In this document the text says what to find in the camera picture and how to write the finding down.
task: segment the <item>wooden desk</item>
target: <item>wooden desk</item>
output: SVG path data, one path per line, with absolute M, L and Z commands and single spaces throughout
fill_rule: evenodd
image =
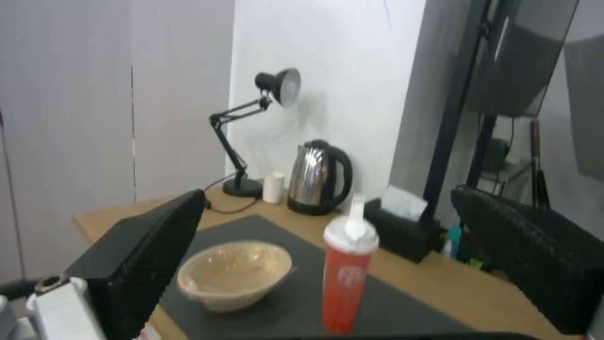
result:
M 221 210 L 239 208 L 249 200 L 227 196 L 220 188 L 210 190 L 208 197 Z M 93 243 L 118 220 L 141 214 L 165 201 L 150 200 L 88 212 L 76 215 L 74 222 L 86 239 Z M 251 214 L 260 214 L 321 248 L 325 247 L 323 229 L 337 216 L 336 213 L 322 217 L 305 216 L 292 212 L 285 205 L 259 201 L 246 211 L 233 215 L 205 211 L 199 229 Z M 561 335 L 514 285 L 435 252 L 421 263 L 414 264 L 380 249 L 373 257 L 370 272 L 475 330 L 517 332 L 546 340 L 578 339 L 577 336 Z M 151 323 L 164 339 L 186 338 L 160 307 L 154 311 Z

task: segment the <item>desk lamp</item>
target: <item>desk lamp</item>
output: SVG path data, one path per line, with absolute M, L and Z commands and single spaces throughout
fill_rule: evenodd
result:
M 282 107 L 288 108 L 292 106 L 300 93 L 300 73 L 295 68 L 287 68 L 277 74 L 259 73 L 256 75 L 255 84 L 260 89 L 260 98 L 210 116 L 210 125 L 236 169 L 235 178 L 226 181 L 222 186 L 222 190 L 229 195 L 237 197 L 262 196 L 262 184 L 247 178 L 248 174 L 245 172 L 245 169 L 248 165 L 233 150 L 224 132 L 222 132 L 222 125 L 266 111 L 272 103 L 270 94 Z M 233 115 L 236 111 L 256 105 L 259 106 L 256 110 L 240 115 Z

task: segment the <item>red bottle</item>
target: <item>red bottle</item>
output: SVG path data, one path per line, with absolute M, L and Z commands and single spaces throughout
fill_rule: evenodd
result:
M 373 252 L 379 247 L 375 228 L 362 218 L 362 203 L 353 200 L 348 217 L 335 218 L 323 233 L 327 243 L 323 274 L 323 315 L 326 330 L 352 330 L 365 288 Z

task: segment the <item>white cup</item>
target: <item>white cup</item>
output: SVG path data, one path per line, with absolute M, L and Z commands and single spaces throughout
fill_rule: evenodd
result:
M 266 176 L 262 187 L 262 200 L 271 204 L 281 203 L 284 181 L 285 175 L 280 172 L 274 171 Z

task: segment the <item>beige bowl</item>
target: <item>beige bowl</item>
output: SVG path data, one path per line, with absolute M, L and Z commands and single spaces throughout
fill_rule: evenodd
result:
M 291 270 L 289 253 L 259 241 L 223 243 L 188 259 L 178 287 L 214 312 L 230 312 L 260 300 Z

